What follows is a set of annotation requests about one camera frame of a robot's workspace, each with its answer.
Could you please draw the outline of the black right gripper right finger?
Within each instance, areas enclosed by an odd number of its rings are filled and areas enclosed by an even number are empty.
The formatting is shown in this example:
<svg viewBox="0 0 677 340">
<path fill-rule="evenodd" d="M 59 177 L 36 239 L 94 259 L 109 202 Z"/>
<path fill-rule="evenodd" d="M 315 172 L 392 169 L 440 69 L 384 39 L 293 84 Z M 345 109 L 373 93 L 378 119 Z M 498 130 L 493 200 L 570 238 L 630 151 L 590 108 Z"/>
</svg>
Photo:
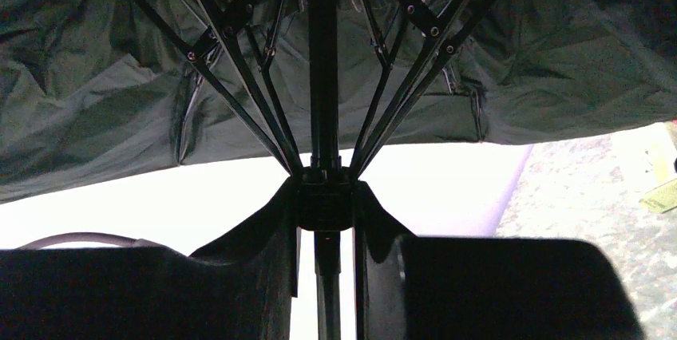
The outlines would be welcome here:
<svg viewBox="0 0 677 340">
<path fill-rule="evenodd" d="M 578 239 L 415 235 L 354 186 L 360 339 L 643 339 L 608 257 Z"/>
</svg>

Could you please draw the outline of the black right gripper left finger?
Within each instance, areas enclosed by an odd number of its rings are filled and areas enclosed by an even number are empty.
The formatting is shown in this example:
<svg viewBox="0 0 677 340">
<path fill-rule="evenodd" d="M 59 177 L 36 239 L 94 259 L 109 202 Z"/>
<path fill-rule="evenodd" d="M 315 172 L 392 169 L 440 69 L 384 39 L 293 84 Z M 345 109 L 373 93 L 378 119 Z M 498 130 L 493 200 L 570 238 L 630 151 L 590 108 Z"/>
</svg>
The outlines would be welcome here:
<svg viewBox="0 0 677 340">
<path fill-rule="evenodd" d="M 183 255 L 168 247 L 4 250 L 4 339 L 287 339 L 296 183 Z"/>
</svg>

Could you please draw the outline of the pink and black folding umbrella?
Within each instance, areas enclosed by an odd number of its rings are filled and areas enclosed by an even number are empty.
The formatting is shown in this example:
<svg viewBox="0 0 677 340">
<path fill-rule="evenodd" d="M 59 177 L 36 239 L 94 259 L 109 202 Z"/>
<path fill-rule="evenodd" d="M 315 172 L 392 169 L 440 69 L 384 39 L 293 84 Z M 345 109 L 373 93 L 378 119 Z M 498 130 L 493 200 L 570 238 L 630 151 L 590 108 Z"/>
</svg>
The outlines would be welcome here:
<svg viewBox="0 0 677 340">
<path fill-rule="evenodd" d="M 296 183 L 292 300 L 315 235 L 321 339 L 341 336 L 340 235 L 386 144 L 675 116 L 676 0 L 1 0 L 2 202 L 271 156 Z"/>
</svg>

